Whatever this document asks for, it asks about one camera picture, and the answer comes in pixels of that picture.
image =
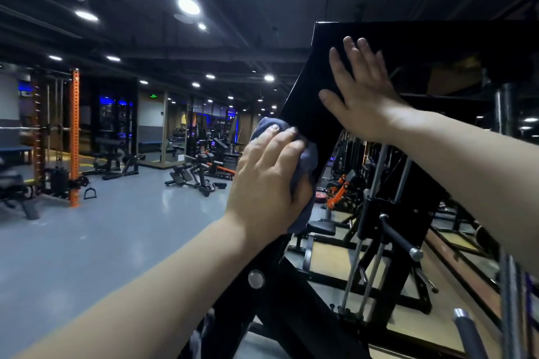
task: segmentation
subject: gray floor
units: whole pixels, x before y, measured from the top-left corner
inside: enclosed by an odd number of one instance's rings
[[[204,198],[165,187],[168,171],[92,177],[97,199],[75,209],[40,199],[40,220],[0,205],[0,359],[64,325],[144,273],[225,208],[227,190]]]

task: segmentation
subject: machine handle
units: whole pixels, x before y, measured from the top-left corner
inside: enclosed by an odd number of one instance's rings
[[[488,359],[481,336],[479,336],[475,323],[469,317],[468,312],[460,308],[455,308],[455,311],[453,311],[453,322],[459,330],[466,357],[469,359]]]
[[[380,215],[380,221],[382,222],[382,226],[384,227],[385,233],[391,237],[399,246],[401,246],[412,258],[414,261],[421,261],[423,258],[423,252],[414,247],[412,243],[410,243],[408,240],[406,240],[403,236],[401,236],[399,233],[395,231],[393,227],[389,225],[387,220],[389,219],[389,216],[385,213],[382,213]]]

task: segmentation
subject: ceiling light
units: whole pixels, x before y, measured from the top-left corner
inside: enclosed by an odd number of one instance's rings
[[[184,13],[193,16],[200,14],[200,7],[194,0],[178,0],[178,6]]]
[[[89,11],[85,10],[76,10],[75,14],[81,19],[88,20],[89,22],[98,22],[98,16],[91,14]]]

